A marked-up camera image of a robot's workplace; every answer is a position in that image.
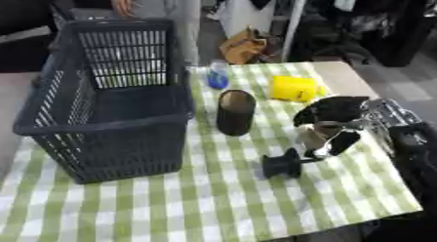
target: plastic basket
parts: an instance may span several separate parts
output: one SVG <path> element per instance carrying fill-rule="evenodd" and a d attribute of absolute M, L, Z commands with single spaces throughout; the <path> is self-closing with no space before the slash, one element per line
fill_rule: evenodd
<path fill-rule="evenodd" d="M 170 20 L 73 21 L 54 47 L 15 133 L 78 183 L 180 169 L 193 103 Z"/>

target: person's hand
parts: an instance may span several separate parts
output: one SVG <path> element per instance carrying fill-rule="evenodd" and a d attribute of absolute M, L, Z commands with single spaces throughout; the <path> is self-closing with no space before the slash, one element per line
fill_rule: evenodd
<path fill-rule="evenodd" d="M 307 106 L 295 116 L 295 126 L 320 121 L 347 123 L 361 117 L 361 106 L 368 97 L 332 97 Z"/>
<path fill-rule="evenodd" d="M 111 0 L 114 9 L 122 16 L 131 15 L 131 0 Z"/>

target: green checkered tablecloth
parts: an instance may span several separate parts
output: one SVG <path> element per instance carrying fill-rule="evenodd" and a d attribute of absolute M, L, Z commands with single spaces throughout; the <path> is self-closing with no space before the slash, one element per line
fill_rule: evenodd
<path fill-rule="evenodd" d="M 266 98 L 273 74 L 312 76 L 310 63 L 233 66 L 232 89 L 258 100 L 251 132 L 215 127 L 219 91 L 193 70 L 196 116 L 188 125 L 180 172 L 75 184 L 44 151 L 24 139 L 0 192 L 0 241 L 259 241 L 421 210 L 373 138 L 340 157 L 304 165 L 302 177 L 270 181 L 263 154 L 279 155 L 296 137 L 299 103 Z"/>

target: white cloth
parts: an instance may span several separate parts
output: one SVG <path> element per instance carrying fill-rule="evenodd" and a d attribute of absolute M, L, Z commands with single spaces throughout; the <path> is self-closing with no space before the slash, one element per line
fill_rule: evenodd
<path fill-rule="evenodd" d="M 169 18 L 177 28 L 185 61 L 197 65 L 197 37 L 200 27 L 200 0 L 132 0 L 132 14 L 137 18 Z"/>
<path fill-rule="evenodd" d="M 336 8 L 342 10 L 342 11 L 346 11 L 346 12 L 351 12 L 353 11 L 353 7 L 355 6 L 355 2 L 357 0 L 336 0 Z"/>

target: black mug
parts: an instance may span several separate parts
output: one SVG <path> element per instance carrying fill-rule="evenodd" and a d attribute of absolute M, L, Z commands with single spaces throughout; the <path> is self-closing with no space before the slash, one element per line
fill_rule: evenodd
<path fill-rule="evenodd" d="M 218 99 L 218 129 L 232 137 L 246 135 L 251 130 L 256 106 L 255 98 L 247 92 L 224 92 Z"/>

